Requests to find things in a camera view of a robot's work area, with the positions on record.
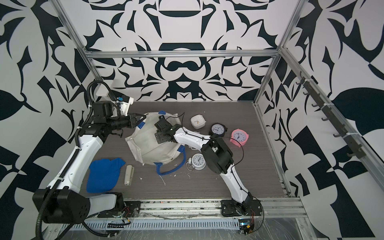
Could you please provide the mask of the small white alarm clock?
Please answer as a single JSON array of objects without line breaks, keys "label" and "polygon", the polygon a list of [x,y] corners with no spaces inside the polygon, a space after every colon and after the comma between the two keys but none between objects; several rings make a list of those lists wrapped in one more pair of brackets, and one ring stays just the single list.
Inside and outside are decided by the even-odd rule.
[{"label": "small white alarm clock", "polygon": [[203,170],[206,167],[206,160],[201,153],[194,154],[191,158],[189,158],[186,162],[186,167],[189,171],[193,170]]}]

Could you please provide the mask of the pink alarm clock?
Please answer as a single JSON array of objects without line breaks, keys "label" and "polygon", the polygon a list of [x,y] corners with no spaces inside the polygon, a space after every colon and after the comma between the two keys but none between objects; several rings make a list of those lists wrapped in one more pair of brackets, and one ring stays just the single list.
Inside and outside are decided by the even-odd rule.
[{"label": "pink alarm clock", "polygon": [[231,133],[230,142],[233,143],[237,147],[243,147],[249,139],[249,134],[244,130],[236,129]]}]

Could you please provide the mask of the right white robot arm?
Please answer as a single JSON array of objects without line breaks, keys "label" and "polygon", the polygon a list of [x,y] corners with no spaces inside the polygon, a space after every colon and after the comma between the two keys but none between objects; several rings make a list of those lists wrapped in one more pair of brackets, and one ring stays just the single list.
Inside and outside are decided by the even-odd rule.
[{"label": "right white robot arm", "polygon": [[222,137],[202,135],[180,124],[172,125],[164,116],[154,124],[158,144],[174,142],[200,151],[211,171],[219,174],[231,193],[231,203],[241,215],[252,209],[253,196],[242,183],[233,160],[233,153]]}]

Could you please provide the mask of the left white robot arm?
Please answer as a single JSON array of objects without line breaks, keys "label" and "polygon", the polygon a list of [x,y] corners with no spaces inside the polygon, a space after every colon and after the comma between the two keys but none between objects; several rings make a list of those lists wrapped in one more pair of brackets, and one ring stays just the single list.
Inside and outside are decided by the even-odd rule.
[{"label": "left white robot arm", "polygon": [[38,209],[35,234],[44,238],[42,225],[67,224],[70,227],[83,224],[100,212],[109,211],[118,203],[117,194],[101,194],[93,197],[80,195],[80,188],[87,169],[96,153],[113,131],[135,128],[145,115],[129,113],[134,100],[117,98],[115,101],[92,103],[90,117],[75,132],[75,148],[65,165],[44,189],[38,189],[33,202]]}]

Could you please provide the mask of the black round alarm clock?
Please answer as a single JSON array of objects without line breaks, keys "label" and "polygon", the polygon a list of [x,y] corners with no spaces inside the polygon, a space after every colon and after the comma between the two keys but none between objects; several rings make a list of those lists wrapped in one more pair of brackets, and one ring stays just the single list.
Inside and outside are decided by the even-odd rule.
[{"label": "black round alarm clock", "polygon": [[217,137],[224,137],[226,132],[228,131],[228,128],[220,123],[214,123],[211,125],[209,135],[210,136],[217,136]]}]

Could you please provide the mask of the white square alarm clock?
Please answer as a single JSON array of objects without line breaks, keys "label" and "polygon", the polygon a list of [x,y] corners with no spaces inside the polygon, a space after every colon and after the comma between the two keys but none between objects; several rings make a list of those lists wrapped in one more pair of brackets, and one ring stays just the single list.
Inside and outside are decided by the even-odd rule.
[{"label": "white square alarm clock", "polygon": [[195,130],[199,130],[206,125],[206,120],[203,115],[195,115],[191,118],[191,125]]}]

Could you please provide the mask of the white canvas bag blue handles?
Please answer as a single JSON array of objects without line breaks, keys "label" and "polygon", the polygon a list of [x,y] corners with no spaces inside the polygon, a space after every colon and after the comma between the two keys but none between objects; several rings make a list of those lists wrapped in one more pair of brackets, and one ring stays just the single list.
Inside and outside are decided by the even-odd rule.
[{"label": "white canvas bag blue handles", "polygon": [[[156,166],[157,174],[160,176],[170,175],[178,171],[187,160],[185,147],[182,144],[168,141],[159,143],[156,137],[158,129],[155,127],[155,123],[160,119],[166,119],[171,125],[180,124],[179,115],[159,111],[146,113],[145,116],[146,119],[135,128],[134,133],[125,138],[135,160],[142,165]],[[161,171],[163,165],[171,163],[179,155],[183,155],[180,164],[175,165],[169,171]]]}]

